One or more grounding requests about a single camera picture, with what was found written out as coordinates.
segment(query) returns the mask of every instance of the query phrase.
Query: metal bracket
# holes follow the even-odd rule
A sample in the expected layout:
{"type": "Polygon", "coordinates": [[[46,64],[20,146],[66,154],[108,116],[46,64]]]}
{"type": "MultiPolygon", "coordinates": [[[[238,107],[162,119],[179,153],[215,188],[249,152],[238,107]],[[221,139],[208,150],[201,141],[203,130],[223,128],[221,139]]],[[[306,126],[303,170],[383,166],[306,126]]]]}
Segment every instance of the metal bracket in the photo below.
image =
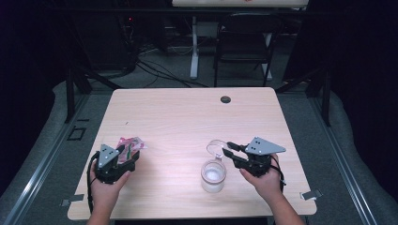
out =
{"type": "Polygon", "coordinates": [[[299,196],[301,197],[301,199],[307,201],[307,200],[316,200],[319,197],[323,196],[323,193],[319,190],[312,190],[306,193],[301,193],[299,194],[299,196]]]}
{"type": "Polygon", "coordinates": [[[257,156],[270,155],[272,153],[285,152],[284,147],[279,146],[273,142],[269,142],[259,137],[255,137],[252,142],[246,147],[246,153],[255,154],[257,156]]]}
{"type": "Polygon", "coordinates": [[[78,202],[78,201],[82,201],[84,197],[84,194],[81,195],[73,195],[71,196],[68,200],[63,200],[61,201],[61,203],[59,204],[59,206],[65,207],[65,206],[69,206],[70,203],[72,202],[78,202]]]}
{"type": "Polygon", "coordinates": [[[106,164],[108,164],[110,161],[112,161],[118,155],[119,155],[119,151],[115,150],[114,148],[112,148],[106,144],[102,144],[100,146],[99,168],[104,167],[106,164]]]}

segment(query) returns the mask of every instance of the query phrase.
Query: wrist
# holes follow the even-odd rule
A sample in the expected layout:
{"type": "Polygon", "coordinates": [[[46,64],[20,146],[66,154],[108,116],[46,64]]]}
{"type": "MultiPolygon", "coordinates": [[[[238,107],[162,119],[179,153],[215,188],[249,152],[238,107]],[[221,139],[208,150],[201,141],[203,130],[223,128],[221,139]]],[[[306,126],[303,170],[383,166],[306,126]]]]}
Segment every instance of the wrist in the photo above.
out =
{"type": "Polygon", "coordinates": [[[262,197],[267,202],[269,207],[271,207],[277,203],[286,201],[286,198],[280,191],[276,191],[274,193],[269,193],[268,195],[264,195],[262,197]]]}

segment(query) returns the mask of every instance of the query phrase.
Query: human arm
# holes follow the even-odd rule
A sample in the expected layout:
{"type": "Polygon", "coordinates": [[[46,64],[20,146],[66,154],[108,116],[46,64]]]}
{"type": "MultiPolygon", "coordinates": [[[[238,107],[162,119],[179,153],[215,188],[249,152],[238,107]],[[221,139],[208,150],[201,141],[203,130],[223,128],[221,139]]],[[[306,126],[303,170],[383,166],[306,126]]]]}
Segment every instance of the human arm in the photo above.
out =
{"type": "Polygon", "coordinates": [[[130,171],[126,171],[114,184],[103,184],[96,178],[94,172],[96,162],[94,161],[90,169],[91,191],[93,196],[94,208],[87,225],[109,224],[112,211],[119,197],[120,189],[126,184],[130,176],[130,171]]]}
{"type": "MultiPolygon", "coordinates": [[[[275,154],[272,156],[275,160],[278,160],[278,157],[275,154]]],[[[275,160],[273,159],[271,164],[278,167],[275,160]]],[[[280,188],[281,177],[278,171],[270,168],[268,173],[260,177],[252,176],[244,169],[240,169],[240,173],[255,187],[257,193],[267,202],[275,218],[276,224],[304,224],[292,205],[282,194],[280,188]]]]}

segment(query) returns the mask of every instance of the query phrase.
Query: black curtain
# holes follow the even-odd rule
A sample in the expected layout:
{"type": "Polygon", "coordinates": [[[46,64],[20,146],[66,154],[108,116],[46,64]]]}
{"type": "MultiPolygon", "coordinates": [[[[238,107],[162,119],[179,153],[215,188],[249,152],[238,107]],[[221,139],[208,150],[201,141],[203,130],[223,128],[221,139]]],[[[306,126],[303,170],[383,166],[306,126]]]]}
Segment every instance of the black curtain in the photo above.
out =
{"type": "Polygon", "coordinates": [[[329,70],[331,89],[344,104],[362,160],[398,200],[397,4],[392,0],[312,0],[308,10],[346,14],[304,20],[284,78],[295,79],[325,65],[330,53],[341,48],[329,70]],[[345,30],[348,23],[355,25],[345,30]],[[341,37],[345,42],[336,42],[341,37]]]}
{"type": "Polygon", "coordinates": [[[65,64],[36,3],[2,1],[0,10],[3,194],[48,119],[54,105],[52,89],[65,79],[65,64]]]}

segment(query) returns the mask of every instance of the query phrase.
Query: black wire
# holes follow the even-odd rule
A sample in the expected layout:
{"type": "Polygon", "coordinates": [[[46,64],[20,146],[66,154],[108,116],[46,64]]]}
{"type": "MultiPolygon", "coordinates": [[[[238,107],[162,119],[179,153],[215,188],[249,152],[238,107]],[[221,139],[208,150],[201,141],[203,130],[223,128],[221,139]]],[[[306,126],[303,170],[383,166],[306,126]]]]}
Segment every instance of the black wire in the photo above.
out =
{"type": "Polygon", "coordinates": [[[270,167],[272,168],[272,169],[274,169],[274,170],[276,170],[277,172],[279,172],[279,175],[281,176],[281,178],[280,178],[280,185],[281,185],[281,192],[283,192],[283,188],[284,188],[284,186],[286,185],[286,183],[284,182],[284,175],[283,175],[283,172],[282,172],[282,170],[281,170],[281,166],[279,165],[279,162],[278,162],[278,160],[275,158],[275,157],[273,157],[273,156],[270,156],[272,159],[274,159],[275,160],[275,162],[276,162],[276,164],[278,165],[278,167],[275,167],[275,166],[272,166],[272,165],[270,165],[270,167]]]}
{"type": "Polygon", "coordinates": [[[94,154],[94,156],[90,159],[90,163],[88,163],[87,167],[87,199],[88,199],[88,208],[90,209],[90,214],[93,213],[93,196],[91,195],[91,183],[96,179],[91,181],[90,172],[91,165],[93,164],[94,159],[98,158],[100,152],[94,154]]]}
{"type": "Polygon", "coordinates": [[[162,71],[158,71],[158,70],[155,69],[154,67],[150,66],[148,63],[143,62],[143,61],[141,61],[141,60],[139,61],[139,63],[143,64],[143,65],[146,66],[147,68],[150,68],[150,69],[152,69],[152,70],[154,70],[154,71],[159,72],[160,74],[163,74],[163,75],[169,77],[169,78],[170,78],[169,80],[174,80],[174,81],[177,81],[177,82],[182,83],[183,85],[185,85],[185,86],[187,86],[187,87],[190,87],[185,81],[180,80],[179,78],[177,78],[177,77],[174,76],[173,74],[167,74],[167,73],[164,73],[164,72],[162,72],[162,71]]]}
{"type": "Polygon", "coordinates": [[[162,66],[162,65],[160,65],[160,64],[157,64],[157,63],[155,63],[155,62],[148,61],[148,60],[144,60],[144,61],[143,61],[143,60],[139,60],[139,63],[142,63],[142,64],[145,65],[146,67],[148,67],[148,68],[150,68],[150,69],[153,69],[153,70],[155,70],[155,71],[157,71],[157,72],[159,72],[159,73],[161,73],[161,74],[163,74],[163,75],[165,75],[165,76],[167,76],[167,77],[170,77],[171,79],[169,79],[169,80],[175,80],[175,81],[177,81],[177,82],[183,83],[185,86],[190,87],[190,86],[188,85],[188,83],[189,83],[189,84],[194,84],[194,85],[198,85],[198,86],[208,87],[208,86],[206,86],[206,85],[204,85],[204,84],[201,84],[201,83],[199,83],[199,82],[191,82],[191,81],[186,81],[186,80],[180,79],[180,78],[178,78],[176,75],[174,75],[171,71],[167,70],[167,68],[165,68],[164,66],[162,66]],[[156,68],[150,66],[148,63],[157,65],[158,67],[161,67],[162,69],[166,70],[168,73],[159,71],[159,70],[157,70],[156,68]]]}

